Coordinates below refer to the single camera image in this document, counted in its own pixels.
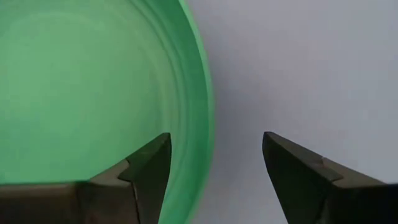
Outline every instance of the white background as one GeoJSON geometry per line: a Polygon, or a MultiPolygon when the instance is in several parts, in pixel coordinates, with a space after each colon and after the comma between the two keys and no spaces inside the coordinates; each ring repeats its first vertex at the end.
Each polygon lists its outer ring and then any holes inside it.
{"type": "Polygon", "coordinates": [[[262,158],[265,130],[398,181],[398,1],[188,4],[208,52],[217,125],[194,224],[286,223],[262,158]]]}

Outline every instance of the dark metal tool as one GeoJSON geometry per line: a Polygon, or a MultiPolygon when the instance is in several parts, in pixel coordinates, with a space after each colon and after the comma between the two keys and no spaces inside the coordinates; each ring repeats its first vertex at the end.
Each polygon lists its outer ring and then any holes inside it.
{"type": "Polygon", "coordinates": [[[360,174],[275,133],[264,133],[262,150],[289,224],[398,223],[397,184],[360,174]]]}
{"type": "Polygon", "coordinates": [[[156,224],[171,150],[163,133],[87,182],[2,185],[0,223],[156,224]]]}

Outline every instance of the white surface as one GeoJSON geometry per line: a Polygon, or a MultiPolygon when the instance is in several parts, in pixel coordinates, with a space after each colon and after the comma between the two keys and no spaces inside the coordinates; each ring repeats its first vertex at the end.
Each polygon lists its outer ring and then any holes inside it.
{"type": "Polygon", "coordinates": [[[208,52],[217,124],[195,224],[286,223],[261,154],[265,130],[398,181],[397,1],[188,3],[208,52]]]}

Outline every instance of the gray backdrop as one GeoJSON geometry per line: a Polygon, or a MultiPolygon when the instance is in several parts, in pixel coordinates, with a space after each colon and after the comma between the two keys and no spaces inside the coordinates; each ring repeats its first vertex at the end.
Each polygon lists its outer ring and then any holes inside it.
{"type": "Polygon", "coordinates": [[[396,0],[188,3],[208,52],[217,125],[195,224],[286,223],[261,154],[265,130],[398,181],[396,0]]]}

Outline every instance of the green plastic bowl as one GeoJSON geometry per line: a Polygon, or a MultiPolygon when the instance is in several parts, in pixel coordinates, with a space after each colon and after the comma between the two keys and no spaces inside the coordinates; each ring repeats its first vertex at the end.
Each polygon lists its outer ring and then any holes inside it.
{"type": "Polygon", "coordinates": [[[0,2],[0,184],[86,180],[170,132],[160,223],[185,223],[213,125],[205,51],[182,0],[0,2]]]}

